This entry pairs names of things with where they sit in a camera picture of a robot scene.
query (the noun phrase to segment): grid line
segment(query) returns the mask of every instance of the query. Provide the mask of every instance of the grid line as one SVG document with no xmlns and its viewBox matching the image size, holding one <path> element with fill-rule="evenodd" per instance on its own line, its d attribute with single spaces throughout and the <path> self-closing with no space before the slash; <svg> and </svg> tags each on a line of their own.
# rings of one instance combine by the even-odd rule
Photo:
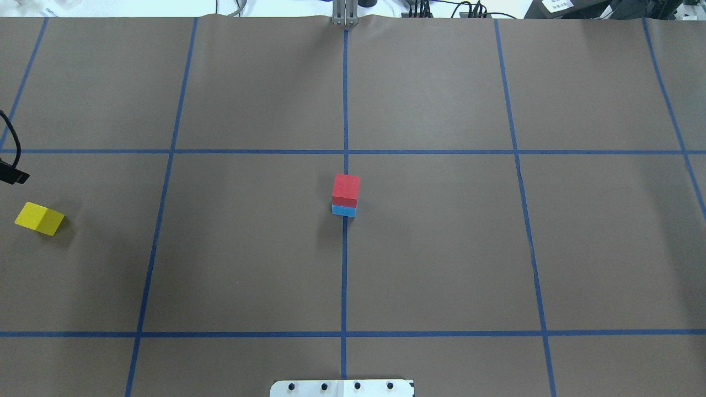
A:
<svg viewBox="0 0 706 397">
<path fill-rule="evenodd" d="M 0 153 L 14 153 L 1 149 Z M 683 155 L 682 150 L 518 149 L 521 155 Z M 22 149 L 22 154 L 514 155 L 512 149 Z M 706 150 L 686 150 L 706 155 Z"/>
<path fill-rule="evenodd" d="M 515 120 L 513 117 L 513 106 L 510 101 L 510 89 L 508 87 L 508 76 L 505 70 L 505 58 L 503 56 L 503 41 L 500 35 L 500 25 L 498 20 L 493 20 L 495 25 L 495 38 L 498 44 L 498 60 L 500 61 L 500 72 L 503 78 L 503 91 L 505 93 L 505 107 L 508 112 L 508 124 L 510 126 L 510 137 L 513 141 L 513 155 L 515 156 L 515 169 L 517 171 L 517 184 L 520 188 L 520 200 L 522 201 L 522 214 L 525 218 L 525 231 L 529 243 L 529 254 L 532 260 L 532 272 L 534 276 L 534 294 L 537 297 L 537 311 L 539 312 L 539 325 L 542 328 L 542 342 L 544 344 L 544 359 L 546 361 L 546 373 L 549 380 L 549 392 L 552 397 L 556 397 L 556 385 L 554 383 L 554 366 L 551 363 L 551 350 L 549 348 L 549 337 L 546 334 L 546 319 L 544 317 L 544 302 L 542 301 L 542 287 L 539 284 L 539 270 L 537 269 L 537 255 L 534 251 L 534 239 L 532 238 L 532 224 L 530 223 L 530 212 L 527 208 L 527 196 L 525 194 L 525 182 L 522 179 L 522 165 L 520 163 L 520 151 L 517 146 L 517 134 L 515 133 Z"/>
<path fill-rule="evenodd" d="M 179 123 L 181 121 L 181 109 L 184 107 L 184 96 L 186 95 L 186 85 L 189 81 L 189 67 L 191 66 L 191 55 L 193 54 L 193 45 L 196 40 L 196 28 L 198 27 L 198 18 L 193 19 L 191 27 L 191 40 L 189 42 L 189 52 L 186 55 L 186 65 L 184 67 L 184 78 L 181 81 L 181 92 L 179 94 L 179 104 L 176 108 L 176 117 L 174 118 L 174 130 L 172 132 L 172 146 L 169 149 L 169 159 L 167 160 L 167 170 L 164 173 L 164 184 L 162 185 L 162 196 L 160 197 L 160 207 L 157 212 L 157 222 L 155 225 L 155 235 L 152 239 L 152 251 L 150 252 L 150 263 L 147 267 L 147 275 L 145 277 L 145 287 L 142 294 L 142 303 L 140 304 L 140 315 L 137 323 L 137 335 L 135 335 L 135 343 L 133 346 L 132 359 L 130 361 L 130 370 L 128 372 L 127 385 L 125 385 L 125 397 L 130 397 L 132 393 L 133 380 L 135 379 L 135 370 L 137 367 L 137 358 L 140 352 L 140 341 L 142 338 L 142 330 L 145 323 L 145 312 L 147 311 L 147 301 L 150 295 L 150 284 L 152 282 L 152 272 L 155 267 L 155 257 L 157 256 L 157 242 L 160 238 L 160 230 L 162 227 L 162 216 L 164 215 L 164 203 L 167 200 L 167 192 L 169 191 L 169 178 L 172 174 L 172 164 L 174 163 L 174 150 L 177 147 L 177 136 L 179 135 Z"/>
<path fill-rule="evenodd" d="M 30 60 L 27 62 L 27 68 L 25 68 L 25 74 L 22 76 L 22 80 L 20 81 L 20 87 L 17 89 L 17 95 L 15 95 L 15 100 L 12 102 L 12 108 L 10 108 L 10 114 L 8 114 L 7 118 L 12 121 L 12 118 L 15 116 L 15 111 L 17 110 L 17 106 L 20 104 L 20 98 L 22 97 L 22 92 L 25 90 L 25 84 L 27 83 L 27 79 L 30 76 L 30 71 L 32 70 L 32 65 L 35 63 L 35 58 L 37 57 L 37 53 L 40 50 L 40 44 L 42 43 L 42 38 L 44 37 L 44 32 L 47 30 L 47 24 L 49 22 L 48 18 L 44 18 L 44 22 L 42 22 L 42 27 L 40 28 L 40 33 L 37 35 L 37 41 L 35 42 L 35 46 L 32 49 L 32 55 L 30 55 Z M 0 149 L 5 146 L 5 139 L 7 138 L 7 133 L 10 131 L 8 126 L 5 126 L 5 128 L 2 131 L 2 137 L 0 137 Z"/>
<path fill-rule="evenodd" d="M 706 335 L 706 328 L 476 330 L 476 331 L 144 331 L 141 338 L 507 338 L 540 336 Z M 0 338 L 135 338 L 137 332 L 0 331 Z"/>
<path fill-rule="evenodd" d="M 20 101 L 20 97 L 26 81 L 28 79 L 32 64 L 35 60 L 39 45 L 42 41 L 44 32 L 47 27 L 48 18 L 44 19 L 42 28 L 37 37 L 35 47 L 32 51 L 32 56 L 28 62 L 25 74 L 18 89 L 15 101 L 13 103 L 10 118 L 15 113 L 15 110 Z M 677 135 L 680 145 L 680 150 L 521 150 L 517 146 L 517 137 L 515 134 L 515 126 L 513 113 L 510 103 L 510 94 L 508 89 L 508 81 L 505 70 L 505 62 L 502 52 L 502 42 L 498 21 L 495 20 L 496 40 L 498 46 L 498 57 L 501 66 L 501 74 L 503 78 L 503 89 L 505 91 L 505 104 L 508 113 L 508 123 L 510 125 L 510 134 L 513 142 L 512 150 L 496 150 L 496 149 L 469 149 L 469 150 L 407 150 L 407 149 L 380 149 L 380 150 L 355 150 L 349 148 L 349 130 L 348 130 L 348 81 L 347 81 L 347 61 L 348 61 L 348 35 L 349 31 L 343 32 L 343 131 L 344 145 L 343 150 L 302 150 L 302 149 L 176 149 L 177 136 L 179 132 L 179 122 L 181 118 L 181 110 L 184 104 L 184 96 L 186 92 L 186 84 L 189 75 L 189 65 L 193 53 L 193 46 L 196 38 L 196 26 L 198 19 L 194 18 L 191 32 L 191 42 L 187 55 L 186 66 L 184 71 L 184 79 L 182 81 L 181 94 L 177 109 L 174 130 L 172 134 L 172 144 L 169 149 L 25 149 L 25 153 L 41 153 L 41 154 L 169 154 L 167 161 L 167 169 L 164 176 L 164 184 L 160 199 L 160 208 L 157 214 L 157 224 L 155 226 L 155 235 L 152 242 L 152 251 L 150 253 L 150 263 L 148 265 L 147 277 L 145 279 L 145 289 L 143 291 L 143 301 L 140 306 L 140 316 L 138 318 L 138 327 L 136 332 L 109 332 L 109 331 L 0 331 L 0 338 L 134 338 L 133 357 L 131 360 L 130 372 L 128 374 L 128 383 L 126 385 L 126 396 L 130 396 L 133 378 L 136 370 L 136 361 L 138 357 L 139 345 L 141 338 L 340 338 L 341 340 L 341 375 L 342 379 L 347 376 L 347 359 L 346 359 L 346 339 L 347 338 L 473 338 L 473 337 L 542 337 L 544 342 L 544 352 L 546 358 L 547 372 L 551 395 L 556 396 L 556 387 L 554 384 L 554 373 L 551 363 L 551 352 L 549 349 L 549 337 L 555 336 L 679 336 L 679 335 L 706 335 L 706 328 L 644 328 L 644 329 L 603 329 L 603 330 L 549 330 L 546 328 L 546 319 L 544 316 L 544 307 L 542 302 L 542 292 L 539 284 L 539 274 L 537 270 L 537 259 L 534 252 L 534 243 L 532 240 L 532 228 L 530 225 L 529 211 L 527 208 L 527 199 L 525 195 L 524 182 L 522 180 L 520 155 L 682 155 L 691 178 L 693 188 L 699 200 L 702 214 L 706 219 L 706 206 L 704 205 L 703 197 L 700 193 L 698 183 L 695 179 L 693 168 L 689 160 L 689 155 L 706 155 L 706 150 L 686 150 L 681 131 L 676 121 L 674 110 L 671 106 L 669 95 L 662 80 L 662 75 L 659 70 L 657 58 L 652 46 L 647 21 L 643 18 L 643 28 L 645 37 L 650 50 L 657 80 L 662 90 L 667 109 L 672 121 L 672 125 Z M 13 153 L 11 149 L 1 149 L 6 140 L 7 129 L 5 128 L 2 137 L 0 138 L 0 153 Z M 515 166 L 517 170 L 518 185 L 520 189 L 520 198 L 522 201 L 522 209 L 525 217 L 525 227 L 527 238 L 532 256 L 532 267 L 534 272 L 535 292 L 537 295 L 537 305 L 540 317 L 541 330 L 524 330 L 524 331 L 348 331 L 347 330 L 347 228 L 348 219 L 343 218 L 342 222 L 342 300 L 341 300 L 341 331 L 253 331 L 253 332 L 231 332 L 231 331 L 204 331 L 204 332 L 143 332 L 143 324 L 145 317 L 146 304 L 150 289 L 150 281 L 152 270 L 155 261 L 157 240 L 159 238 L 161 219 L 164 213 L 164 202 L 167 195 L 169 178 L 174 156 L 178 154 L 329 154 L 344 156 L 344 173 L 349 172 L 349 155 L 397 155 L 397 154 L 413 154 L 413 155 L 513 155 L 515 158 Z"/>
<path fill-rule="evenodd" d="M 343 173 L 348 174 L 348 29 L 343 30 Z M 341 379 L 348 377 L 348 217 L 343 217 L 341 234 Z"/>
<path fill-rule="evenodd" d="M 691 161 L 689 160 L 689 154 L 686 150 L 686 145 L 684 144 L 684 139 L 681 135 L 679 129 L 679 123 L 676 121 L 676 115 L 674 114 L 674 109 L 671 106 L 671 101 L 669 100 L 669 94 L 666 91 L 664 85 L 664 80 L 662 80 L 662 73 L 659 71 L 659 64 L 657 63 L 657 56 L 654 54 L 654 47 L 652 46 L 652 37 L 650 36 L 650 28 L 647 26 L 647 19 L 642 18 L 642 27 L 645 29 L 645 39 L 647 40 L 647 47 L 650 49 L 650 57 L 652 58 L 652 65 L 654 67 L 654 74 L 657 75 L 657 82 L 659 83 L 659 89 L 662 91 L 662 96 L 664 97 L 664 103 L 666 104 L 667 111 L 669 111 L 669 118 L 671 119 L 671 125 L 674 127 L 674 133 L 676 134 L 676 139 L 679 141 L 679 148 L 681 148 L 681 154 L 684 157 L 684 164 L 686 164 L 686 169 L 691 178 L 691 184 L 693 185 L 694 191 L 696 193 L 696 199 L 699 202 L 699 207 L 701 207 L 701 215 L 704 220 L 706 220 L 706 204 L 704 204 L 703 196 L 701 195 L 701 189 L 699 189 L 699 184 L 696 181 L 696 176 L 694 175 L 694 170 L 691 167 Z"/>
</svg>

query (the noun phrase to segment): wooden block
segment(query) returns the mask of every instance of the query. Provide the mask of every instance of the wooden block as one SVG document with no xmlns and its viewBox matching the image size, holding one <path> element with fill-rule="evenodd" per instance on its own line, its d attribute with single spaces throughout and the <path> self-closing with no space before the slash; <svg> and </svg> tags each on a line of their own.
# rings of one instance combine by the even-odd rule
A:
<svg viewBox="0 0 706 397">
<path fill-rule="evenodd" d="M 334 206 L 356 208 L 359 193 L 360 177 L 336 174 L 336 178 L 333 180 L 333 195 L 331 196 Z"/>
<path fill-rule="evenodd" d="M 355 218 L 355 208 L 337 206 L 335 204 L 331 205 L 331 212 L 333 215 L 347 216 L 349 218 Z"/>
<path fill-rule="evenodd" d="M 15 223 L 45 235 L 53 236 L 59 229 L 64 214 L 34 203 L 26 203 Z"/>
</svg>

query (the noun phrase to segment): blue block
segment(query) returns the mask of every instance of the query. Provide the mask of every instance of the blue block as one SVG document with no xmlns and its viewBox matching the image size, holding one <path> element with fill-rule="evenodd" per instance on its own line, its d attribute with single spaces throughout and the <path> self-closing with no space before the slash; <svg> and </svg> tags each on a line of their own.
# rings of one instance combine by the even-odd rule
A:
<svg viewBox="0 0 706 397">
<path fill-rule="evenodd" d="M 355 208 L 334 206 L 333 204 L 331 204 L 331 212 L 334 215 L 341 215 L 341 216 L 348 216 L 351 218 L 355 218 Z"/>
</svg>

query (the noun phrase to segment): yellow block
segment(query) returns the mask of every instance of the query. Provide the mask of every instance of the yellow block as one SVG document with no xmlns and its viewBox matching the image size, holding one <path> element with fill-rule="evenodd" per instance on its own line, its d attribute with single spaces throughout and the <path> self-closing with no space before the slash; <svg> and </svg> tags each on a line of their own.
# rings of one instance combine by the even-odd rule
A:
<svg viewBox="0 0 706 397">
<path fill-rule="evenodd" d="M 62 220 L 64 220 L 63 213 L 58 213 L 34 203 L 27 203 L 25 207 L 22 208 L 22 211 L 20 211 L 20 215 L 15 219 L 15 223 L 28 229 L 53 236 L 54 233 L 56 233 L 56 229 L 59 229 Z"/>
</svg>

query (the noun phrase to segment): white label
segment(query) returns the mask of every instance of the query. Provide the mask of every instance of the white label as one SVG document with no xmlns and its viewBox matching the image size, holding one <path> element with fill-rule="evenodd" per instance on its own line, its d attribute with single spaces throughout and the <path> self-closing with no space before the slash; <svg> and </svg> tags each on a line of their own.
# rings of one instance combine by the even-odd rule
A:
<svg viewBox="0 0 706 397">
<path fill-rule="evenodd" d="M 542 0 L 542 4 L 544 4 L 550 13 L 558 13 L 559 11 L 573 7 L 571 0 Z"/>
</svg>

